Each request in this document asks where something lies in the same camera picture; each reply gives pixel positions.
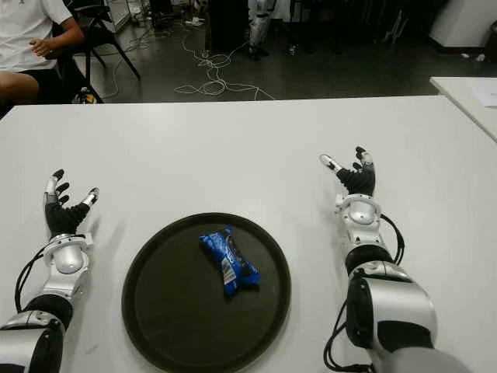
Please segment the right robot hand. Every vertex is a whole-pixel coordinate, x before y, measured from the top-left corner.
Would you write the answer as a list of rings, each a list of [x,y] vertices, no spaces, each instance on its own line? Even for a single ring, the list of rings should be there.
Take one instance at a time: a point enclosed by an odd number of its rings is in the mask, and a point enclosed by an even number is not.
[[[372,197],[376,186],[373,158],[366,149],[360,146],[357,146],[355,151],[358,162],[354,162],[351,169],[341,166],[326,154],[320,155],[319,159],[325,167],[337,176],[349,194],[364,194]]]

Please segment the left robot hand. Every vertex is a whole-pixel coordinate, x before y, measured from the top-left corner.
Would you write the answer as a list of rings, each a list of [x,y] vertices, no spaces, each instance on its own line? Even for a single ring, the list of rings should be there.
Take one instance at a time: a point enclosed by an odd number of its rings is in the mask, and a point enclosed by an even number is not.
[[[52,239],[63,234],[74,235],[99,199],[99,188],[94,187],[80,203],[65,207],[64,204],[69,201],[69,196],[64,192],[70,184],[65,182],[59,185],[63,176],[63,169],[55,171],[48,179],[43,193],[44,217]]]

